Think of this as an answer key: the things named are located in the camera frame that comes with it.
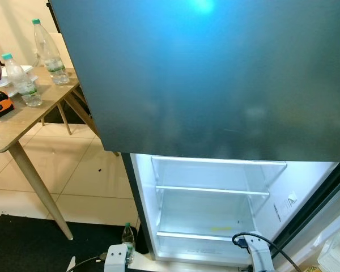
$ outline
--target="table top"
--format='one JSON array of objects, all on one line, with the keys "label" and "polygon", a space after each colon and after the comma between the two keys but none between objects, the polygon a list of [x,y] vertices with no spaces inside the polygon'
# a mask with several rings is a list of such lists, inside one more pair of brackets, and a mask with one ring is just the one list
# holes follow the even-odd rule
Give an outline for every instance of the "table top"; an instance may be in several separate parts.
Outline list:
[{"label": "table top", "polygon": [[43,116],[48,114],[56,104],[79,85],[74,69],[66,69],[70,82],[67,85],[55,85],[46,68],[34,67],[32,72],[39,79],[36,81],[42,104],[38,107],[26,106],[19,94],[12,97],[15,109],[0,117],[0,152],[5,152],[18,141]]}]

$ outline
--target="tiled floor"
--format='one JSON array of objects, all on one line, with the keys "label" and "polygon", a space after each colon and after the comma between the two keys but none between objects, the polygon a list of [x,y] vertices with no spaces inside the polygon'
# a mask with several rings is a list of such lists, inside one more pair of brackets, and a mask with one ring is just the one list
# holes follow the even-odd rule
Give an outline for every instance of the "tiled floor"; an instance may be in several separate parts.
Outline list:
[{"label": "tiled floor", "polygon": [[[70,128],[72,135],[63,124],[36,124],[20,140],[65,220],[139,224],[121,157],[86,125]],[[51,218],[8,152],[0,154],[0,213]]]}]

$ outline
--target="dark gray refrigerator door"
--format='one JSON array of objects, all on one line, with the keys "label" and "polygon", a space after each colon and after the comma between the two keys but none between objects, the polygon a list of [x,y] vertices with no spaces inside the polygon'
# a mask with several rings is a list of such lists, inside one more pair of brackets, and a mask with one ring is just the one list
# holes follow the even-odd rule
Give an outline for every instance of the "dark gray refrigerator door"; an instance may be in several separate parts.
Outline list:
[{"label": "dark gray refrigerator door", "polygon": [[52,0],[106,150],[340,161],[340,0]]}]

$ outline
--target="plastic container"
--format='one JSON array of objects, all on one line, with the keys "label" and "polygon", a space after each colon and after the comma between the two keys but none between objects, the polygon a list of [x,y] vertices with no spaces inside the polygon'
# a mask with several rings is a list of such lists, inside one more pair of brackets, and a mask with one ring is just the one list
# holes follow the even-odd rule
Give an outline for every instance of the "plastic container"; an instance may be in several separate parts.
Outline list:
[{"label": "plastic container", "polygon": [[5,60],[7,76],[25,103],[29,107],[41,105],[42,101],[37,87],[24,72],[23,68],[14,61],[11,54],[4,54],[2,57]]},{"label": "plastic container", "polygon": [[39,56],[44,60],[45,67],[49,71],[56,85],[64,85],[69,82],[69,77],[62,62],[58,48],[52,37],[40,24],[39,19],[33,19],[35,43]]},{"label": "plastic container", "polygon": [[317,260],[323,272],[340,272],[340,233],[326,241]]},{"label": "plastic container", "polygon": [[130,223],[125,224],[125,229],[122,233],[122,243],[127,245],[126,264],[129,265],[134,260],[135,252],[135,237],[132,233]]}]

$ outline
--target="wooden table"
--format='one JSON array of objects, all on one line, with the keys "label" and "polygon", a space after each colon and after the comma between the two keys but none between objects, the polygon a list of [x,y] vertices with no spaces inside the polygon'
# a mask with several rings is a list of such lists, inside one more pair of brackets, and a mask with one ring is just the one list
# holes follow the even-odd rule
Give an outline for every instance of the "wooden table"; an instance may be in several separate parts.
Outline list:
[{"label": "wooden table", "polygon": [[0,118],[0,152],[9,150],[10,154],[22,170],[23,174],[48,209],[54,220],[69,240],[73,239],[67,223],[61,215],[56,203],[53,201],[48,189],[44,185],[33,164],[19,143],[19,139],[42,117],[47,115],[61,100],[65,100],[78,116],[98,135],[93,120],[80,106],[71,94],[79,86],[74,69],[67,69],[70,82],[67,85],[57,86],[51,80],[49,73],[44,67],[35,67],[33,73],[39,76],[36,81],[38,91],[42,98],[39,107],[28,107],[20,95],[12,97],[15,109]]}]

